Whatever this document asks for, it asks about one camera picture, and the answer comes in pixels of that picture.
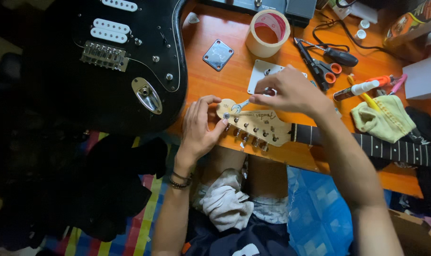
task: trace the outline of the white towel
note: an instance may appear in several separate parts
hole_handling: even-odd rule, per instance
[[[252,215],[253,202],[241,192],[241,180],[240,171],[226,169],[200,201],[203,212],[220,232],[232,227],[242,230]]]

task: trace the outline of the masking tape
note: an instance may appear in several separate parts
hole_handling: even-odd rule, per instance
[[[268,44],[260,40],[255,33],[255,28],[266,26],[271,28],[277,35],[278,43]],[[253,16],[249,31],[246,37],[246,46],[251,53],[261,58],[268,58],[274,55],[290,37],[290,24],[287,18],[280,12],[273,9],[266,9]]]

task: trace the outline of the open-end wrench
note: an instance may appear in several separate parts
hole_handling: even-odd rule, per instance
[[[240,104],[235,104],[235,105],[233,105],[233,107],[231,107],[231,111],[236,110],[233,114],[238,114],[241,112],[241,109],[249,103],[250,103],[250,101],[246,100],[245,102],[242,102]]]

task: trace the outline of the guitar headstock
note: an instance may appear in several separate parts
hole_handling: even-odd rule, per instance
[[[235,110],[232,111],[231,107],[235,104],[231,99],[223,99],[217,105],[219,118],[228,119],[229,126],[233,125],[237,128],[234,132],[235,137],[244,131],[246,133],[243,137],[244,142],[254,137],[253,146],[257,147],[263,142],[264,145],[261,147],[265,151],[268,149],[268,144],[280,147],[285,142],[290,141],[289,132],[292,129],[292,124],[282,122],[274,110],[241,111],[234,114]]]

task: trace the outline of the guitar neck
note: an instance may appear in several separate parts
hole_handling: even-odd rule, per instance
[[[431,146],[404,141],[389,143],[370,135],[352,134],[368,156],[431,167]],[[294,123],[292,124],[291,141],[321,146],[320,129]]]

